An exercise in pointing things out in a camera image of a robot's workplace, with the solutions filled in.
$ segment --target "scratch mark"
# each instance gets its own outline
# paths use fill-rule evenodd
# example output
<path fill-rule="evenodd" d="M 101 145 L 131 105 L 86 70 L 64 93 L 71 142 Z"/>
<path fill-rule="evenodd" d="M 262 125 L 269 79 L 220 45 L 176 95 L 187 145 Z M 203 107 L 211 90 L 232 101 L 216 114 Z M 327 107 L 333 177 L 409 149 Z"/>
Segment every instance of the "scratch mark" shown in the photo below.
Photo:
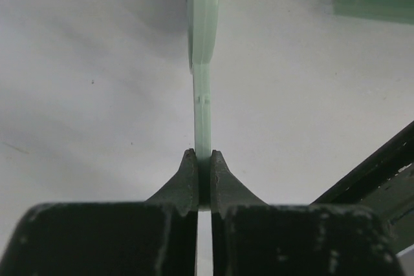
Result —
<path fill-rule="evenodd" d="M 338 257 L 339 253 L 336 250 L 331 250 L 331 259 L 329 261 L 329 273 L 335 274 L 336 269 L 338 267 Z"/>
<path fill-rule="evenodd" d="M 14 149 L 16 151 L 19 151 L 20 153 L 28 154 L 28 152 L 26 150 L 23 150 L 23 149 L 20 149 L 18 147 L 15 147 L 13 145 L 10 145 L 9 143 L 2 142 L 2 144 L 5 145 L 5 146 L 7 146 L 7 147 L 9 147 L 9 148 L 12 148 L 12 149 Z"/>
<path fill-rule="evenodd" d="M 401 167 L 399 170 L 398 170 L 398 172 L 399 173 L 401 173 L 401 172 L 403 172 L 403 171 L 405 171 L 407 168 L 409 168 L 411 165 L 413 165 L 412 163 L 411 164 L 409 164 L 409 165 L 406 165 L 406 166 L 404 166 L 404 167 Z"/>

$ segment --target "dark metal bar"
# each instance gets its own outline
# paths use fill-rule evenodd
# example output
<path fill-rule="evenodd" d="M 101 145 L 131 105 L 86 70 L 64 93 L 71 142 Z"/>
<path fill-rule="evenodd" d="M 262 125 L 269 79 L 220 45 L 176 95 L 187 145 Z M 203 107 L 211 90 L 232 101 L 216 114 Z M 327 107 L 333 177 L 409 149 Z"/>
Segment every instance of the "dark metal bar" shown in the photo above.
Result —
<path fill-rule="evenodd" d="M 414 244 L 414 122 L 315 203 L 370 207 L 389 230 L 395 252 Z"/>
<path fill-rule="evenodd" d="M 228 275 L 403 275 L 381 222 L 358 206 L 236 206 Z"/>
<path fill-rule="evenodd" d="M 167 253 L 177 222 L 173 206 L 38 205 L 17 226 L 0 275 L 174 275 Z"/>

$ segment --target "white surface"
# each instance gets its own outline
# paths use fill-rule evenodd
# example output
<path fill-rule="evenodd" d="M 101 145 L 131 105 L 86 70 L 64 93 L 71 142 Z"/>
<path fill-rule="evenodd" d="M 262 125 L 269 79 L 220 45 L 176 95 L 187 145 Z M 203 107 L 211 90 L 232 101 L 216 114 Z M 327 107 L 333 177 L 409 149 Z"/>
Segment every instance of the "white surface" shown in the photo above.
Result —
<path fill-rule="evenodd" d="M 311 202 L 414 120 L 414 27 L 329 1 L 221 0 L 212 146 L 270 203 Z M 38 202 L 143 200 L 175 172 L 186 45 L 185 0 L 0 0 L 0 248 Z"/>
<path fill-rule="evenodd" d="M 403 257 L 399 258 L 406 276 L 414 276 L 414 251 L 406 253 Z"/>

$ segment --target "black metal clamp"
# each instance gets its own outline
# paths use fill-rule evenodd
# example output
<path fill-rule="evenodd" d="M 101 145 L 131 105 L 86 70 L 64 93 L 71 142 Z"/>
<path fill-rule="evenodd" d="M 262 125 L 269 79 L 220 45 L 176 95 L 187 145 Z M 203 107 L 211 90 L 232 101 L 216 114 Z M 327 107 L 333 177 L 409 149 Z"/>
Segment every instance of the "black metal clamp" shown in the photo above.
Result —
<path fill-rule="evenodd" d="M 35 206 L 0 276 L 195 275 L 199 188 L 187 150 L 145 202 Z M 395 253 L 414 244 L 414 122 L 309 206 L 265 204 L 213 151 L 210 207 L 214 275 L 403 275 Z"/>

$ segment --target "green plastic strip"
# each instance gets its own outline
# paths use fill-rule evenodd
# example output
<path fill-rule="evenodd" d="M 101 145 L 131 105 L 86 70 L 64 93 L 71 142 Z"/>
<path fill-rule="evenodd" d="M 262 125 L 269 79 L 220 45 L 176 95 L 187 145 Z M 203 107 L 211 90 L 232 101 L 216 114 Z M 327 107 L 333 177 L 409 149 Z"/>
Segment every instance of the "green plastic strip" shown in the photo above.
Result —
<path fill-rule="evenodd" d="M 194 139 L 202 209 L 210 206 L 210 61 L 215 45 L 218 11 L 219 0 L 187 0 L 188 57 L 193 74 Z"/>

